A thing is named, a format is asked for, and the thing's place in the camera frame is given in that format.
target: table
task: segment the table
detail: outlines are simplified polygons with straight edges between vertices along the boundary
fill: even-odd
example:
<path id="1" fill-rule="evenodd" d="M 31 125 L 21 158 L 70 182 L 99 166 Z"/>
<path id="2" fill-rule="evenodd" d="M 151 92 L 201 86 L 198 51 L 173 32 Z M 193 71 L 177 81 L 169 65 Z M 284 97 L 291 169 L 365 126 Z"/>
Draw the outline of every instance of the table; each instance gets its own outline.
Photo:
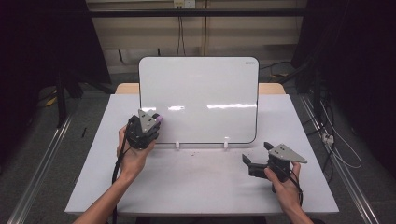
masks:
<path id="1" fill-rule="evenodd" d="M 117 93 L 126 93 L 119 86 Z M 261 92 L 271 85 L 260 85 Z M 111 185 L 118 129 L 137 111 L 137 94 L 110 97 L 92 148 L 65 212 L 81 214 Z M 146 167 L 118 204 L 125 216 L 262 216 L 282 213 L 268 180 L 248 175 L 242 153 L 266 163 L 264 141 L 284 143 L 308 160 L 300 175 L 306 213 L 338 212 L 329 186 L 287 94 L 261 94 L 256 140 L 248 145 L 157 145 Z"/>

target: whiteboard surface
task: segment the whiteboard surface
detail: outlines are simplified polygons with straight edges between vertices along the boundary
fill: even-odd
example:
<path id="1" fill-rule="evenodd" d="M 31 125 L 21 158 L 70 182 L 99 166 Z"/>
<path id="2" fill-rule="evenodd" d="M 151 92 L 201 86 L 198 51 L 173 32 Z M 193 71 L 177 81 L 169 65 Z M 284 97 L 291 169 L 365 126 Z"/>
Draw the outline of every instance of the whiteboard surface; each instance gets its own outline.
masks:
<path id="1" fill-rule="evenodd" d="M 140 104 L 163 116 L 158 143 L 250 143 L 259 62 L 252 57 L 147 57 Z"/>
<path id="2" fill-rule="evenodd" d="M 112 95 L 65 212 L 81 214 L 111 185 L 118 130 L 139 108 L 138 95 Z M 248 148 L 200 149 L 157 144 L 118 204 L 129 216 L 250 216 L 281 214 L 271 182 L 248 175 L 242 153 L 264 163 L 267 141 L 308 160 L 300 185 L 306 213 L 338 212 L 332 192 L 288 95 L 260 95 L 258 132 Z"/>

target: white cable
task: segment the white cable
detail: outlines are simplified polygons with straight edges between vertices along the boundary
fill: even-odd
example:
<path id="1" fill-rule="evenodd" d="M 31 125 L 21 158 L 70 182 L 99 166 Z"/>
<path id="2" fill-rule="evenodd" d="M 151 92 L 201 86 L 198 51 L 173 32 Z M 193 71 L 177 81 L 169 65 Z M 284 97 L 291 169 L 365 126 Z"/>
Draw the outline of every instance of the white cable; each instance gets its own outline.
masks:
<path id="1" fill-rule="evenodd" d="M 329 121 L 329 123 L 330 123 L 330 126 L 332 126 L 332 122 L 330 121 L 330 119 L 329 119 L 329 115 L 327 114 L 327 112 L 326 112 L 326 108 L 324 107 L 324 105 L 323 105 L 323 103 L 322 102 L 320 102 L 320 104 L 321 104 L 321 106 L 323 107 L 323 111 L 324 111 L 324 114 L 326 115 L 326 118 L 327 118 L 327 121 Z M 343 142 L 352 150 L 352 152 L 356 155 L 356 157 L 358 158 L 358 160 L 359 160 L 359 166 L 354 166 L 354 165 L 351 165 L 351 164 L 349 164 L 349 163 L 347 163 L 346 161 L 344 161 L 341 157 L 339 157 L 339 156 L 337 156 L 337 154 L 335 154 L 335 152 L 334 151 L 332 151 L 332 148 L 331 147 L 329 147 L 329 150 L 332 152 L 332 154 L 334 155 L 334 157 L 335 158 L 337 158 L 339 161 L 341 161 L 343 164 L 345 164 L 345 165 L 347 165 L 347 166 L 349 166 L 350 168 L 355 168 L 355 169 L 358 169 L 358 168 L 361 168 L 361 157 L 359 157 L 359 155 L 358 155 L 358 153 L 356 153 L 356 151 L 353 149 L 353 147 L 334 129 L 334 126 L 332 126 L 332 129 L 334 130 L 334 132 L 341 138 L 341 140 L 343 140 Z"/>

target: dark floor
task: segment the dark floor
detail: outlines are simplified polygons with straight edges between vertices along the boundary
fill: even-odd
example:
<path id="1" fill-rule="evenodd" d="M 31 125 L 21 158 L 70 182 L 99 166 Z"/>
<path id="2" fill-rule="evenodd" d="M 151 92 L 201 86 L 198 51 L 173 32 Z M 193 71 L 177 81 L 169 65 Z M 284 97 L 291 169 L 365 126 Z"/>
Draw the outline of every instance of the dark floor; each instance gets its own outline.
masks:
<path id="1" fill-rule="evenodd" d="M 134 75 L 114 75 L 116 87 L 121 82 L 136 81 Z M 268 70 L 261 70 L 261 82 L 270 79 Z M 59 147 L 50 169 L 35 196 L 34 203 L 25 219 L 25 223 L 70 223 L 76 217 L 64 212 L 68 199 L 78 178 L 79 172 L 90 150 L 103 113 L 106 109 L 108 95 L 86 85 L 82 85 L 84 95 L 81 99 L 67 99 L 69 109 L 78 104 L 75 115 Z M 309 120 L 301 95 L 293 87 L 293 81 L 285 86 L 290 95 L 301 122 Z M 394 223 L 396 220 L 396 181 L 371 155 L 364 141 L 356 136 L 349 126 L 343 112 L 332 102 L 334 123 L 339 132 L 357 151 L 362 160 L 359 169 L 349 169 L 373 207 L 375 215 L 381 223 Z M 14 149 L 14 153 L 2 166 L 0 175 L 0 223 L 7 223 L 19 198 L 23 194 L 35 169 L 47 150 L 57 125 L 56 105 L 37 106 L 32 124 L 22 141 Z M 307 133 L 314 131 L 311 122 L 304 126 Z M 324 164 L 327 153 L 316 133 L 308 139 L 314 149 L 320 164 Z M 341 141 L 336 141 L 336 147 L 344 160 L 357 164 L 356 156 Z M 331 173 L 331 165 L 326 168 L 326 176 Z M 343 179 L 337 170 L 333 169 L 333 177 L 329 184 L 332 194 L 339 206 L 337 214 L 316 216 L 326 223 L 364 223 L 361 213 L 350 196 Z M 289 223 L 284 216 L 267 218 L 268 223 Z M 122 217 L 120 223 L 134 223 L 132 217 Z M 253 223 L 250 217 L 155 217 L 151 223 Z"/>

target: human arm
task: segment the human arm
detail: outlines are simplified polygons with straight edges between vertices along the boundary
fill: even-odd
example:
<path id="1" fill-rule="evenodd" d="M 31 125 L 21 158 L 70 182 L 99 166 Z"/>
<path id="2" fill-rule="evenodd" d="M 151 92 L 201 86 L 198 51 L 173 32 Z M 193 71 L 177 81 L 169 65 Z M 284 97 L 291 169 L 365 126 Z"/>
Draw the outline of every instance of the human arm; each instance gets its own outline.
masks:
<path id="1" fill-rule="evenodd" d="M 117 156 L 120 155 L 122 141 L 125 135 L 126 127 L 119 131 L 119 145 L 117 147 Z M 146 163 L 146 157 L 154 149 L 155 140 L 152 141 L 146 149 L 138 150 L 129 146 L 125 142 L 125 156 L 120 165 L 121 173 L 119 178 L 112 186 L 97 199 L 87 211 L 85 211 L 75 223 L 105 223 L 110 216 L 114 207 L 120 201 L 122 195 L 134 182 L 139 173 L 143 170 Z"/>
<path id="2" fill-rule="evenodd" d="M 295 181 L 298 181 L 298 176 L 300 174 L 301 165 L 298 162 L 292 162 L 295 175 L 292 175 Z M 287 180 L 284 183 L 280 182 L 276 174 L 269 168 L 264 169 L 265 174 L 268 177 L 275 188 L 276 197 L 279 200 L 280 207 L 282 211 L 289 217 L 293 224 L 300 223 L 313 223 L 311 218 L 309 218 L 300 206 L 299 191 L 297 187 Z"/>

